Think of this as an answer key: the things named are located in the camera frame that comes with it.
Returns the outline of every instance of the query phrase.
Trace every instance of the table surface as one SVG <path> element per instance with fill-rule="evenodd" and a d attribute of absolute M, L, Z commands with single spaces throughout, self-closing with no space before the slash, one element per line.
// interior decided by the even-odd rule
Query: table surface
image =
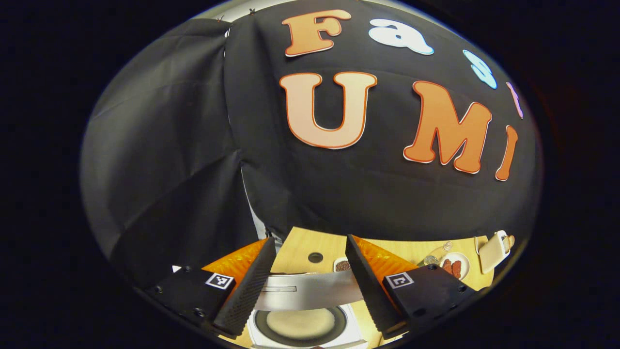
<path fill-rule="evenodd" d="M 419 263 L 432 250 L 441 247 L 449 240 L 442 241 L 389 241 L 365 239 L 381 248 L 390 251 L 414 264 Z M 488 241 L 486 236 L 478 237 L 478 247 L 483 246 Z M 451 252 L 460 252 L 469 259 L 469 273 L 462 282 L 478 291 L 481 288 L 491 285 L 494 273 L 482 274 L 480 259 L 476 254 L 474 238 L 452 240 L 453 247 Z M 280 251 L 276 255 L 271 269 L 272 273 L 332 273 L 334 271 L 334 261 L 341 257 L 346 257 L 345 247 L 347 237 L 343 235 L 327 234 L 313 230 L 293 228 L 287 236 Z M 312 263 L 308 260 L 308 255 L 318 252 L 323 255 L 323 260 L 319 263 Z M 400 338 L 383 340 L 381 332 L 377 331 L 366 303 L 358 301 L 351 303 L 355 317 L 357 318 L 362 337 L 368 342 L 368 349 L 376 348 L 380 345 L 393 342 Z M 229 342 L 242 347 L 249 348 L 252 345 L 247 326 L 243 334 L 235 340 L 230 340 L 220 336 Z"/>

